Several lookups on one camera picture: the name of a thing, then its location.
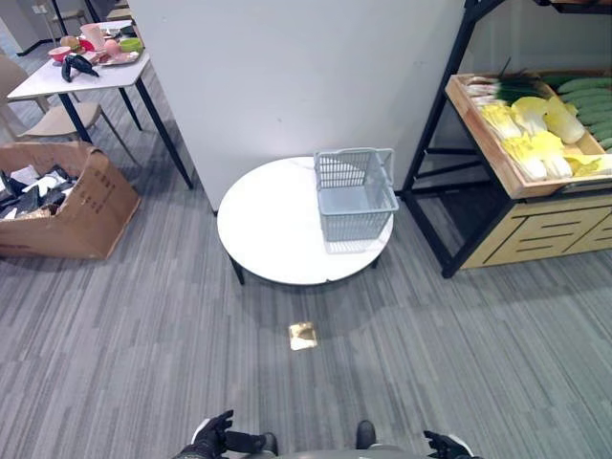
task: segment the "open cardboard box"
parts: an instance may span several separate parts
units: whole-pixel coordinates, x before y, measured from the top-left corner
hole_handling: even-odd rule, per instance
[[[7,173],[54,164],[79,177],[56,215],[0,221],[0,255],[105,259],[113,252],[141,198],[109,159],[85,142],[12,143],[0,147]]]

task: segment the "fruit plate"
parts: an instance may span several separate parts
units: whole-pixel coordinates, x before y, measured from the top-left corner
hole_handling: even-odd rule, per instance
[[[98,62],[98,65],[123,65],[136,62],[141,56],[140,53],[133,51],[132,53],[119,53],[118,55],[103,55]]]

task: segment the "shoe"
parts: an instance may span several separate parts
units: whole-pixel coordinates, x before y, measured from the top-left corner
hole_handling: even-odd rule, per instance
[[[357,425],[355,449],[368,449],[376,443],[376,429],[367,419]]]
[[[269,451],[274,454],[274,456],[278,455],[278,442],[276,441],[276,436],[271,432],[266,432],[263,434],[266,437],[266,443],[264,443],[263,450]]]

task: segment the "cucumber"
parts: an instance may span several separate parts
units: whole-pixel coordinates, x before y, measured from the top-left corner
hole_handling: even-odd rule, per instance
[[[552,88],[557,88],[563,83],[567,83],[576,78],[584,77],[584,75],[579,74],[548,74],[542,77],[542,81],[551,86]]]
[[[579,109],[579,113],[581,115],[589,115],[591,113],[599,112],[612,112],[612,100]]]
[[[612,98],[612,91],[605,88],[580,89],[579,91],[562,95],[561,100],[571,103],[577,98],[589,98],[591,96],[608,96],[609,98]]]
[[[590,126],[591,124],[597,124],[598,122],[608,121],[612,118],[612,112],[596,112],[596,113],[587,113],[581,114],[578,113],[578,119],[582,124]]]
[[[597,134],[594,134],[594,137],[598,140],[598,142],[610,139],[612,137],[612,129],[600,131]]]
[[[609,88],[612,86],[612,76],[602,76],[597,78],[577,78],[568,81],[567,83],[561,84],[557,92],[558,93],[572,93],[574,91],[580,91],[582,89],[592,88]]]
[[[612,148],[612,137],[608,138],[608,139],[603,139],[600,142],[601,148],[606,149],[606,148]]]
[[[612,120],[598,122],[589,126],[589,132],[591,134],[596,134],[601,131],[607,131],[608,129],[612,129]]]
[[[586,98],[575,98],[574,100],[572,100],[571,103],[576,108],[580,109],[608,102],[612,103],[612,93],[610,93],[609,96],[589,96]]]

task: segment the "round white table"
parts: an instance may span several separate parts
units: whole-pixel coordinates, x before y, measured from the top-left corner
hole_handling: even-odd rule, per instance
[[[317,285],[376,267],[393,216],[378,239],[326,243],[315,162],[300,157],[264,164],[240,178],[221,202],[217,229],[241,284],[244,268],[274,282]]]

